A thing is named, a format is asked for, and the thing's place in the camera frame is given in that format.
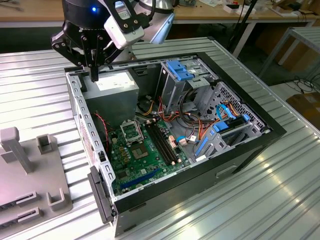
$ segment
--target electronic device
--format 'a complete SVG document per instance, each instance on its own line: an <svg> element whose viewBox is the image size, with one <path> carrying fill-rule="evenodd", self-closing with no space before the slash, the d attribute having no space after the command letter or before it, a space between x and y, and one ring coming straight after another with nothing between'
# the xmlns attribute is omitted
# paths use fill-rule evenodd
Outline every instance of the electronic device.
<svg viewBox="0 0 320 240"><path fill-rule="evenodd" d="M116 236L243 170L286 131L203 52L65 70L104 223Z"/></svg>

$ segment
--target metal slatted surface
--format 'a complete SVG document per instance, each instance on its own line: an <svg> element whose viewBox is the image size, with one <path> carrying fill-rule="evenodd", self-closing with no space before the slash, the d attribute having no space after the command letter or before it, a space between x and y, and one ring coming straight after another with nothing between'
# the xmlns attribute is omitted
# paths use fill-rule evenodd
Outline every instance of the metal slatted surface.
<svg viewBox="0 0 320 240"><path fill-rule="evenodd" d="M294 27L291 31L295 38L320 53L320 27Z"/></svg>
<svg viewBox="0 0 320 240"><path fill-rule="evenodd" d="M133 46L139 58L206 52L287 131L245 170L167 210L119 239L319 239L320 140L294 110L217 42L207 38ZM113 239L87 179L89 165L73 121L63 68L54 51L0 55L0 128L21 139L58 139L73 209L9 239Z"/></svg>

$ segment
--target ram slot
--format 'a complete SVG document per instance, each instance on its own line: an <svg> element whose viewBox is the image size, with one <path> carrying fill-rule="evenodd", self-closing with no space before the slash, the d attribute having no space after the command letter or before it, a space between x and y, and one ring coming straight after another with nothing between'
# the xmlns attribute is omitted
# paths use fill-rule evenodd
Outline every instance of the ram slot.
<svg viewBox="0 0 320 240"><path fill-rule="evenodd" d="M156 125L148 125L146 126L146 130L150 135L155 147L162 155L162 158L165 164L168 166L172 162L176 161L176 155L169 146L169 143L163 137L162 133L160 132L159 128Z"/></svg>

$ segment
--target wooden desk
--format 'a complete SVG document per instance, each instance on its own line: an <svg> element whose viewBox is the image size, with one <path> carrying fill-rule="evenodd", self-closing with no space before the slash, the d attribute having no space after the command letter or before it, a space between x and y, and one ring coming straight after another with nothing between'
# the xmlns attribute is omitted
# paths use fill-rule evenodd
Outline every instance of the wooden desk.
<svg viewBox="0 0 320 240"><path fill-rule="evenodd" d="M19 12L0 6L0 28L21 27L59 27L62 26L64 15L61 0L20 0L20 7L24 9ZM228 13L221 5L211 7L200 1L196 7L177 6L174 9L174 24L216 24L237 23L239 15ZM245 32L242 35L233 55L239 55L248 37L257 23L296 23L307 22L311 27L318 19L315 15L302 17L282 17L272 10L258 12L249 17Z"/></svg>

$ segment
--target motherboard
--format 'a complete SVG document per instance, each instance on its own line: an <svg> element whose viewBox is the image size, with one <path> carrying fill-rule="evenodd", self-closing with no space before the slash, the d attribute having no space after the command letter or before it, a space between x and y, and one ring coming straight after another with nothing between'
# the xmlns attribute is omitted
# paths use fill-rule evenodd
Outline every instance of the motherboard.
<svg viewBox="0 0 320 240"><path fill-rule="evenodd" d="M190 165L162 119L151 124L134 123L130 126L125 123L121 129L110 132L110 162L117 176L112 188L116 196Z"/></svg>

